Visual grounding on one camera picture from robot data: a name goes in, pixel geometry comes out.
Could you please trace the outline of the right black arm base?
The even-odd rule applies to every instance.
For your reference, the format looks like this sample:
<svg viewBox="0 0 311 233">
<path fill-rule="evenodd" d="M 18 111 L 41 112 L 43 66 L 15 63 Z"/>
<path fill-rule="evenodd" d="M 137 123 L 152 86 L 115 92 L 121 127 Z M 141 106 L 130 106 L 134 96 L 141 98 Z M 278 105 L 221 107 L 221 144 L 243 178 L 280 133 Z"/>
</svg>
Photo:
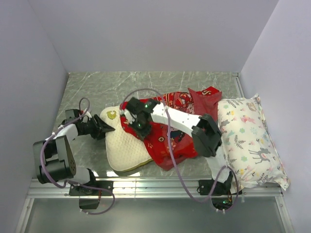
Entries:
<svg viewBox="0 0 311 233">
<path fill-rule="evenodd" d="M 230 209 L 234 203 L 233 195 L 236 195 L 237 192 L 233 193 L 230 191 L 232 179 L 229 178 L 226 182 L 217 182 L 214 190 L 212 192 L 211 203 L 213 207 L 218 211 L 227 211 Z M 197 188 L 197 192 L 201 196 L 207 196 L 212 187 L 214 180 L 199 180 L 199 186 Z"/>
</svg>

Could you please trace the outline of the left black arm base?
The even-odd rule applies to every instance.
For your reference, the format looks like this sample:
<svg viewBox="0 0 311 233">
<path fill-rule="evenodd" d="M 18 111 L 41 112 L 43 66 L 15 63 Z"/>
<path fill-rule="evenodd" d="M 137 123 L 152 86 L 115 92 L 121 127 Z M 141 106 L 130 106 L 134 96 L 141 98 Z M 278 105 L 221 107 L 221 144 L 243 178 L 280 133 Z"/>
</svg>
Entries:
<svg viewBox="0 0 311 233">
<path fill-rule="evenodd" d="M 96 210 L 102 197 L 112 197 L 113 181 L 95 181 L 93 184 L 71 184 L 70 197 L 79 198 L 79 207 L 83 211 Z"/>
</svg>

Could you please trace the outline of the red pillowcase grey print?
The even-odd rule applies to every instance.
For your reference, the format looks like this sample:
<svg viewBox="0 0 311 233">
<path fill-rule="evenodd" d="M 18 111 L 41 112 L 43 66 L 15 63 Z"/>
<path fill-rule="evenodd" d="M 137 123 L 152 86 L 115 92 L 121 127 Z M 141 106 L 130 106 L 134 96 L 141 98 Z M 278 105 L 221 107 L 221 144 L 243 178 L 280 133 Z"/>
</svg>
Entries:
<svg viewBox="0 0 311 233">
<path fill-rule="evenodd" d="M 209 114 L 214 121 L 218 118 L 218 102 L 221 98 L 222 92 L 212 86 L 201 91 L 189 88 L 188 92 L 172 92 L 163 95 L 165 103 L 171 108 L 193 115 Z M 160 168 L 168 171 L 173 168 L 167 140 L 168 127 L 157 123 L 151 123 L 151 126 L 151 133 L 142 142 L 152 160 Z M 191 137 L 184 132 L 171 128 L 170 141 L 177 164 L 198 155 Z"/>
</svg>

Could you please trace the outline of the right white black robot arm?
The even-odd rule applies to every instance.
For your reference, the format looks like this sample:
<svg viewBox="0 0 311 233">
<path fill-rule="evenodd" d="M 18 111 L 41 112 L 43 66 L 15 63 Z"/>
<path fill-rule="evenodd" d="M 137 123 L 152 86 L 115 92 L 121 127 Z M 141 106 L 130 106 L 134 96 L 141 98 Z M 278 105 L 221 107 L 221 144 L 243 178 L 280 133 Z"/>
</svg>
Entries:
<svg viewBox="0 0 311 233">
<path fill-rule="evenodd" d="M 232 172 L 227 168 L 222 133 L 211 115 L 192 115 L 150 99 L 146 103 L 132 97 L 121 114 L 136 134 L 145 139 L 151 133 L 151 122 L 175 128 L 192 138 L 198 155 L 205 157 L 214 180 L 214 192 L 223 195 L 231 189 Z"/>
</svg>

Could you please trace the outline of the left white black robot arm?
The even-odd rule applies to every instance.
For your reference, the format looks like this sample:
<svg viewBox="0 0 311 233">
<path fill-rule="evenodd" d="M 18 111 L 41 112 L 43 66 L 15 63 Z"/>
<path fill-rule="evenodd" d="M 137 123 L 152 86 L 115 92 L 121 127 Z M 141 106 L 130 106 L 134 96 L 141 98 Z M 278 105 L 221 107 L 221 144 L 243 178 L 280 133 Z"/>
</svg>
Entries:
<svg viewBox="0 0 311 233">
<path fill-rule="evenodd" d="M 57 131 L 49 138 L 33 144 L 35 172 L 41 184 L 53 183 L 63 188 L 59 182 L 81 185 L 86 195 L 97 192 L 98 183 L 89 168 L 77 167 L 70 144 L 78 136 L 90 135 L 95 140 L 105 138 L 105 134 L 115 129 L 98 115 L 78 109 L 65 111 L 66 118 Z"/>
</svg>

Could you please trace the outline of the white pillow yellow edge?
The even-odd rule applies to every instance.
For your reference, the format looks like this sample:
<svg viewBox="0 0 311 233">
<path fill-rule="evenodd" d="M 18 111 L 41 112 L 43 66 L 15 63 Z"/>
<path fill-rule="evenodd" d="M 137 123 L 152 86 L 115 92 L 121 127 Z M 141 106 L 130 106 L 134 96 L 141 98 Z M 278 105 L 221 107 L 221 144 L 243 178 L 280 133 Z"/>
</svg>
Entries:
<svg viewBox="0 0 311 233">
<path fill-rule="evenodd" d="M 102 110 L 101 120 L 114 128 L 105 134 L 108 163 L 117 174 L 128 173 L 152 161 L 144 143 L 127 133 L 119 114 L 119 107 L 110 106 Z"/>
</svg>

